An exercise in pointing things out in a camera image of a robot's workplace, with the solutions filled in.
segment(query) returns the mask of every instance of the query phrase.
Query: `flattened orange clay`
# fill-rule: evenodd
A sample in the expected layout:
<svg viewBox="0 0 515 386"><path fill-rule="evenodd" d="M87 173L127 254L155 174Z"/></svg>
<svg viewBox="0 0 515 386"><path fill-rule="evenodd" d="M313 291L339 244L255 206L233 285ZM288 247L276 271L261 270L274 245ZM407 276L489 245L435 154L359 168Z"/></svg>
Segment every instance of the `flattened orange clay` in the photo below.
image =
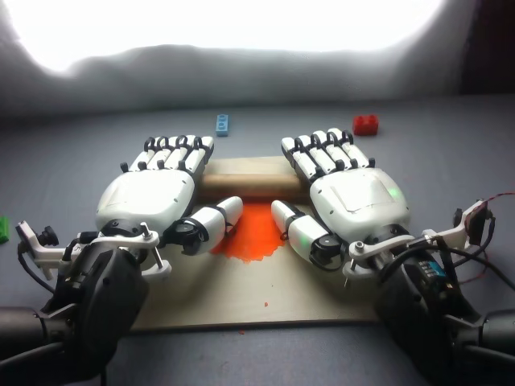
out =
<svg viewBox="0 0 515 386"><path fill-rule="evenodd" d="M236 232L214 248L211 253L236 257L245 263L263 260L284 245L275 225L270 203L246 203L236 226Z"/></svg>

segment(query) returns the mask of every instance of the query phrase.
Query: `wooden cutting board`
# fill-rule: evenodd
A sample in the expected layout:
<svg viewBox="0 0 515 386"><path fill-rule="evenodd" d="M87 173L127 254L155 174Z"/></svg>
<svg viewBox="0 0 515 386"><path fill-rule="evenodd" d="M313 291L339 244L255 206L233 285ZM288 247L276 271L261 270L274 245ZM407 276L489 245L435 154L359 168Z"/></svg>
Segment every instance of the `wooden cutting board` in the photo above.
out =
<svg viewBox="0 0 515 386"><path fill-rule="evenodd" d="M294 171L284 157L268 157L215 159L205 173L292 175ZM151 285L135 330L376 320L373 283L345 289L341 272L320 271L288 244L250 263L211 253L184 256L180 251L175 245L161 251L171 263L171 276Z"/></svg>

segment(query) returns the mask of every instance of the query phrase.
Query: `robotic hand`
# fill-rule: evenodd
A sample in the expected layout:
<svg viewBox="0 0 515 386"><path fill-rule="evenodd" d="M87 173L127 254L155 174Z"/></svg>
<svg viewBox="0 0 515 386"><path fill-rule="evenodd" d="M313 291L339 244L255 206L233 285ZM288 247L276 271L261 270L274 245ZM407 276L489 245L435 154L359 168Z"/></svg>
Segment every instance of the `robotic hand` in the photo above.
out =
<svg viewBox="0 0 515 386"><path fill-rule="evenodd" d="M410 212L397 184L375 168L354 145L352 135L339 129L315 131L310 137L283 138L282 152L299 177L311 184L315 218L283 201L272 203L275 223L292 248L325 271L338 271L348 246L373 243L382 233L407 233ZM334 257L340 256L335 265ZM374 261L348 261L348 279L373 275Z"/></svg>
<svg viewBox="0 0 515 386"><path fill-rule="evenodd" d="M158 248L180 244L184 254L196 255L222 241L241 216L239 197L189 216L212 152L211 137L149 138L102 195L98 232L80 233L67 248L45 247L59 243L50 227L41 235L25 221L16 227L22 267L52 297L40 312L0 308L0 383L11 373L19 384L22 378L23 384L62 384L99 374L138 316L148 281L171 272ZM155 264L142 272L149 252ZM24 253L48 280L57 269L55 289L29 269Z"/></svg>
<svg viewBox="0 0 515 386"><path fill-rule="evenodd" d="M455 272L456 266L474 260L515 290L515 283L480 257L495 228L488 201L458 209L453 228L428 229L415 239L406 230L410 213L399 187L359 151L350 133L330 129L283 138L282 152L311 184L316 217L274 201L272 214L283 237L319 269L343 268L346 285L378 279L377 315L427 379L456 384L463 370L470 374L478 363L513 368L515 310L481 316L463 296ZM481 244L487 220L488 237ZM471 245L479 248L465 252ZM434 252L440 252L443 267ZM453 261L451 253L464 259ZM339 264L333 261L337 256Z"/></svg>

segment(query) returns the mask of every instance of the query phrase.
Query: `table surface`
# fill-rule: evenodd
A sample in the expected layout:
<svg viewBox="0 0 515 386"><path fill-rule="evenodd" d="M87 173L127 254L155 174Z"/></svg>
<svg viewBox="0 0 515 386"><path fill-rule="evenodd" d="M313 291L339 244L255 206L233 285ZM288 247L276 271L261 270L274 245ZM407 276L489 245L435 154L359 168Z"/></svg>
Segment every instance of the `table surface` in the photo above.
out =
<svg viewBox="0 0 515 386"><path fill-rule="evenodd" d="M457 207L514 188L515 96L477 96L223 110L181 110L32 123L3 122L0 216L11 241L0 246L0 304L40 308L47 292L15 258L15 223L40 232L51 225L62 244L94 229L97 201L132 162L149 135L213 135L216 115L230 115L230 135L216 139L215 158L280 155L280 140L317 129L350 129L357 114L379 115L380 133L357 145L399 185L410 202L414 235L451 226ZM509 197L495 201L489 256L515 278ZM476 263L459 277L480 271ZM463 287L479 312L515 307L492 273ZM87 385L98 384L90 380ZM108 366L109 384L395 384L424 385L409 358L378 324L170 331L123 339Z"/></svg>

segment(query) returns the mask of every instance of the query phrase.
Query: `rolling pin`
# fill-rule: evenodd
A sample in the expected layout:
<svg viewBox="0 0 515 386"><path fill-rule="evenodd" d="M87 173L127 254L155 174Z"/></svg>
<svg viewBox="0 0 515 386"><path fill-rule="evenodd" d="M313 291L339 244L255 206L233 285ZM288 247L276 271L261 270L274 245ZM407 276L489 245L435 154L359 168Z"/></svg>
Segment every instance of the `rolling pin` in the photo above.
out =
<svg viewBox="0 0 515 386"><path fill-rule="evenodd" d="M309 203L309 186L296 175L203 175L198 201L214 203L232 195L243 200Z"/></svg>

